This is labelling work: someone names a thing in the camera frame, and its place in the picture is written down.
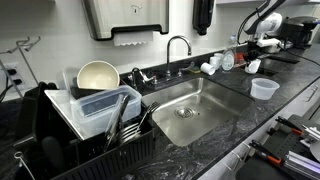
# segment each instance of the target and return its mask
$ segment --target soap dispenser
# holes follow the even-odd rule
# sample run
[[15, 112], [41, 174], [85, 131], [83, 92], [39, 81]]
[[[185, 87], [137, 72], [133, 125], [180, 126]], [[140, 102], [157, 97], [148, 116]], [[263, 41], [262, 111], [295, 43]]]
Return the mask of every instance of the soap dispenser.
[[214, 0], [194, 0], [193, 28], [200, 36], [207, 34], [207, 28], [211, 25]]

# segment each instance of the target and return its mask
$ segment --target sink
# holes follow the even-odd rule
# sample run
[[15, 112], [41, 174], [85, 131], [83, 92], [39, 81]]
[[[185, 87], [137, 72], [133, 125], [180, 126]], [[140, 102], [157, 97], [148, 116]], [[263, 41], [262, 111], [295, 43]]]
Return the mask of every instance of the sink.
[[204, 78], [142, 97], [145, 105], [154, 101], [162, 105], [152, 119], [177, 146], [187, 146], [254, 103], [251, 98]]

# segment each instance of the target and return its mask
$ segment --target bowl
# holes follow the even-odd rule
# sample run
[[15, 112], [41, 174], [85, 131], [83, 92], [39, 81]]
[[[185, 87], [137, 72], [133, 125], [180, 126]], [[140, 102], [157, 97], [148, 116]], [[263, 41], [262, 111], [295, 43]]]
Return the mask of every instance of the bowl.
[[104, 61], [92, 61], [84, 65], [77, 76], [81, 89], [109, 90], [119, 86], [119, 73], [111, 64]]
[[252, 80], [250, 94], [260, 100], [269, 100], [279, 87], [278, 83], [269, 79], [255, 78]]

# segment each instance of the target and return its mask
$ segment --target sink drain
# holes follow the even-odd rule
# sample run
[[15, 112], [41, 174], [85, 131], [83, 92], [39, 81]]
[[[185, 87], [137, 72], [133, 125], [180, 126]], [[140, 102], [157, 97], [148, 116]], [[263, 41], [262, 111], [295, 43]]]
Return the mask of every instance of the sink drain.
[[181, 119], [191, 118], [193, 116], [193, 111], [189, 108], [178, 108], [174, 111], [174, 114]]

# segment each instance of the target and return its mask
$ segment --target backsplash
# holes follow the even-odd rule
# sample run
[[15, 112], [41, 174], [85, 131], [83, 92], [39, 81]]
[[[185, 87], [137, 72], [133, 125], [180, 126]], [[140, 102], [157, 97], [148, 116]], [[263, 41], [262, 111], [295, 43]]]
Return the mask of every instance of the backsplash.
[[[171, 0], [168, 35], [154, 32], [153, 42], [115, 47], [113, 41], [94, 41], [90, 38], [80, 0], [1, 0], [0, 1], [0, 51], [14, 47], [19, 39], [27, 36], [42, 40], [26, 53], [36, 77], [43, 81], [56, 80], [64, 67], [81, 67], [92, 60], [104, 60], [114, 65], [119, 73], [131, 71], [133, 67], [146, 68], [166, 62], [166, 46], [174, 35], [186, 36], [192, 44], [192, 56], [199, 56], [228, 46], [230, 35], [236, 34], [240, 23], [254, 7], [216, 6], [208, 34], [199, 36], [192, 28], [193, 1]], [[312, 16], [316, 5], [285, 8], [286, 16]], [[187, 47], [181, 41], [171, 46], [171, 59], [187, 58]], [[18, 52], [1, 55], [4, 62], [19, 62], [22, 74], [30, 80], [30, 73]], [[0, 89], [4, 89], [5, 78], [0, 74]]]

